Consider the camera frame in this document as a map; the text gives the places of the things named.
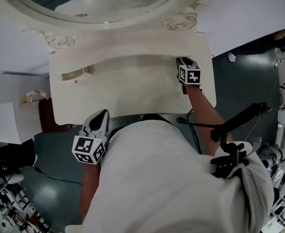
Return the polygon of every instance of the gray floor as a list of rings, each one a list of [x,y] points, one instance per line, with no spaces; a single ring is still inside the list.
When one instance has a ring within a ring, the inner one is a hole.
[[[227,54],[214,59],[214,73],[217,93],[216,110],[228,120],[254,102],[266,101],[275,84],[277,70],[274,52],[262,55],[239,56],[234,64],[229,63]],[[261,136],[263,143],[273,143],[277,132],[277,111],[279,108],[279,83],[271,94],[273,111],[261,117],[251,132],[249,139]],[[177,116],[168,118],[174,123]],[[111,128],[126,126],[140,119],[139,116],[115,118]],[[233,132],[235,140],[245,140],[256,119],[245,127]],[[193,143],[187,126],[175,125],[186,139]],[[58,179],[82,181],[83,165],[79,164],[71,153],[74,135],[80,126],[64,134],[44,134],[35,137],[38,161],[36,166],[48,176]],[[77,184],[53,181],[34,170],[23,172],[25,180],[22,186],[43,218],[56,232],[63,232],[69,224],[80,224],[79,198],[81,187]]]

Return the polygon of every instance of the black cable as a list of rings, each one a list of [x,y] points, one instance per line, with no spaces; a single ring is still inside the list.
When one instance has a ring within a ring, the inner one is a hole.
[[[279,74],[277,75],[276,80],[275,80],[275,83],[274,83],[274,86],[273,86],[273,89],[271,90],[271,92],[270,92],[270,94],[269,94],[268,102],[269,102],[269,100],[270,100],[270,98],[271,98],[271,96],[272,96],[273,91],[274,91],[275,88],[276,88],[276,83],[277,83],[278,78],[279,78]],[[253,129],[255,128],[255,126],[258,124],[259,120],[260,120],[260,117],[257,119],[257,121],[255,122],[254,126],[253,126],[253,127],[250,129],[250,131],[248,132],[248,134],[247,134],[247,136],[246,136],[246,138],[245,138],[245,141],[247,141],[248,136],[249,136],[250,133],[253,131]]]
[[[190,110],[190,112],[186,115],[186,119],[183,118],[183,120],[180,122],[180,120],[177,119],[177,122],[180,122],[180,123],[183,123],[183,124],[186,124],[186,125],[189,125],[190,126],[190,130],[191,130],[191,133],[192,133],[192,137],[193,137],[193,140],[194,140],[194,143],[196,145],[196,148],[197,148],[197,151],[199,154],[202,154],[201,152],[201,145],[200,145],[200,141],[199,141],[199,138],[196,134],[196,131],[193,127],[192,124],[187,124],[187,123],[184,123],[184,122],[189,122],[189,117],[193,114],[193,108]]]
[[[56,179],[56,178],[52,178],[50,176],[47,176],[45,173],[43,173],[41,171],[41,169],[39,169],[38,167],[32,167],[32,168],[28,168],[28,169],[25,169],[25,170],[22,170],[21,172],[23,171],[26,171],[26,170],[29,170],[29,169],[35,169],[36,172],[40,173],[40,174],[43,174],[46,178],[48,179],[51,179],[51,180],[54,180],[54,181],[61,181],[61,182],[66,182],[66,183],[72,183],[72,184],[79,184],[79,185],[82,185],[81,183],[78,183],[78,182],[75,182],[75,181],[66,181],[66,180],[61,180],[61,179]]]
[[[188,126],[197,126],[197,127],[213,128],[213,129],[219,126],[219,125],[216,125],[216,124],[191,123],[189,121],[186,121],[182,117],[177,118],[177,122],[185,124],[185,125],[188,125]]]
[[[21,172],[23,172],[23,171],[27,171],[27,170],[30,170],[30,169],[34,169],[34,167],[24,169],[24,170],[22,170]]]

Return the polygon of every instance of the white shirt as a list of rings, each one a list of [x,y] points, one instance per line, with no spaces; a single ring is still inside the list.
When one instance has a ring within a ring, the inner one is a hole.
[[[83,232],[248,232],[241,181],[214,177],[212,158],[198,155],[166,122],[142,121],[122,129],[103,160]],[[247,167],[262,179],[257,185],[268,205],[261,212],[266,217],[272,183],[256,153],[248,160]]]

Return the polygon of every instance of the white vanity table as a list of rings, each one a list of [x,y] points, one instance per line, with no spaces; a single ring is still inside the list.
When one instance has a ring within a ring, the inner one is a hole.
[[[195,27],[207,1],[71,0],[54,12],[31,0],[0,0],[0,12],[44,36],[56,122],[83,124],[101,109],[111,117],[187,113],[176,57],[199,64],[215,106],[211,54]]]

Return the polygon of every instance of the person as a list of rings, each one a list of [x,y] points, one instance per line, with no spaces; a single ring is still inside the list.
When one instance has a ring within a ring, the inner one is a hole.
[[[235,48],[229,51],[228,57],[230,62],[235,62],[238,55],[262,54],[283,47],[285,47],[285,29]]]
[[[197,123],[224,123],[199,88],[186,89]],[[250,219],[259,232],[273,203],[271,178],[256,153],[247,157],[256,180],[250,189],[259,192],[256,210],[249,211],[237,176],[212,175],[211,159],[225,153],[211,140],[211,130],[200,128],[208,155],[198,155],[175,126],[159,118],[118,131],[101,165],[85,165],[82,232],[255,232]],[[227,140],[233,142],[232,136]]]

